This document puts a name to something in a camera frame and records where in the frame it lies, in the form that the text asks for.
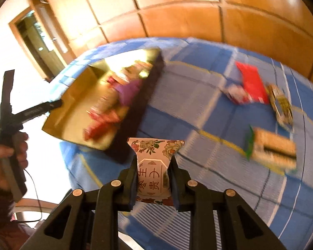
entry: black cable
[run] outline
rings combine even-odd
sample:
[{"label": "black cable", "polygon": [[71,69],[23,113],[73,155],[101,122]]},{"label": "black cable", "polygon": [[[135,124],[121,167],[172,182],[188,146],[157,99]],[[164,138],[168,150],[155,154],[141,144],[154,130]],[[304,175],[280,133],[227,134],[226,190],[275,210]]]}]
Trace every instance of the black cable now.
[{"label": "black cable", "polygon": [[29,172],[27,170],[24,170],[27,172],[27,174],[29,175],[29,177],[31,178],[32,180],[32,183],[34,184],[34,188],[35,188],[35,192],[36,192],[36,197],[37,197],[37,201],[38,201],[38,206],[39,206],[39,211],[41,212],[41,218],[39,218],[38,220],[34,220],[34,221],[18,221],[18,223],[33,223],[33,222],[38,222],[40,220],[42,220],[43,218],[43,212],[42,212],[42,207],[41,207],[41,202],[38,198],[38,194],[37,194],[37,190],[36,190],[36,185],[35,185],[35,182],[34,180],[32,179],[31,175],[29,174]]}]

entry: pink floral packet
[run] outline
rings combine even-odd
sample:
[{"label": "pink floral packet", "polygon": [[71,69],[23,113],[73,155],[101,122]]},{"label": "pink floral packet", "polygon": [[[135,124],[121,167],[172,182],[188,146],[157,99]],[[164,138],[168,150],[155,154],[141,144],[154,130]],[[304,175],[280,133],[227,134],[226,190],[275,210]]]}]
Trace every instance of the pink floral packet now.
[{"label": "pink floral packet", "polygon": [[137,201],[172,206],[167,169],[184,141],[132,137],[127,143],[137,155]]}]

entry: metal screw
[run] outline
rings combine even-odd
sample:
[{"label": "metal screw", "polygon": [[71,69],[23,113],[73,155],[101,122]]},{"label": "metal screw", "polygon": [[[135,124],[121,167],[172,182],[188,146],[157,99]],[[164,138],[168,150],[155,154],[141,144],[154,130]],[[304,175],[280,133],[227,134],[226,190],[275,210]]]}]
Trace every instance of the metal screw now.
[{"label": "metal screw", "polygon": [[73,191],[73,195],[74,195],[74,196],[80,196],[80,195],[82,195],[82,190],[81,190],[81,189],[75,189],[75,190]]},{"label": "metal screw", "polygon": [[227,194],[228,196],[235,196],[235,191],[234,191],[233,189],[228,189],[228,190],[226,191],[226,194]]},{"label": "metal screw", "polygon": [[196,180],[189,180],[188,185],[191,187],[196,187],[198,185],[198,182]]},{"label": "metal screw", "polygon": [[120,180],[113,180],[113,181],[111,182],[111,186],[117,187],[117,186],[119,186],[119,185],[121,185]]}]

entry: striped fabric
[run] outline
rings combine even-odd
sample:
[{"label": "striped fabric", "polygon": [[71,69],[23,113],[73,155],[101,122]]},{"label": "striped fabric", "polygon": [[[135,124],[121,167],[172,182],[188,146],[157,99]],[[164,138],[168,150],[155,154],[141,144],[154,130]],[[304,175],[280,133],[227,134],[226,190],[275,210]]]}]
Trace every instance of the striped fabric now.
[{"label": "striped fabric", "polygon": [[[294,70],[254,52],[194,38],[132,39],[100,46],[74,60],[51,82],[50,99],[59,98],[87,64],[155,46],[162,49],[166,67],[138,137],[185,140],[176,158],[192,179],[217,191],[233,188],[287,249],[304,249],[313,238],[313,84]],[[285,93],[293,108],[294,134],[278,126],[269,105],[238,106],[220,92],[241,83],[235,61],[256,66],[264,82]],[[247,161],[249,125],[294,140],[297,171],[281,176]],[[68,142],[61,148],[73,188],[97,189],[130,165]],[[190,213],[154,204],[137,203],[131,213],[119,213],[119,230],[145,250],[188,249],[189,223]]]}]

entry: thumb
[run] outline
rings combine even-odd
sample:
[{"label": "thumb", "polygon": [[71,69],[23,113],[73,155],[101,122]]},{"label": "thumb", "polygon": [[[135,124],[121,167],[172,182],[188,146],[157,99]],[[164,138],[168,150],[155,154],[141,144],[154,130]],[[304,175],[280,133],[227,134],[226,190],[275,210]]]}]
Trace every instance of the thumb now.
[{"label": "thumb", "polygon": [[13,154],[14,154],[13,148],[0,145],[0,159],[10,157]]}]

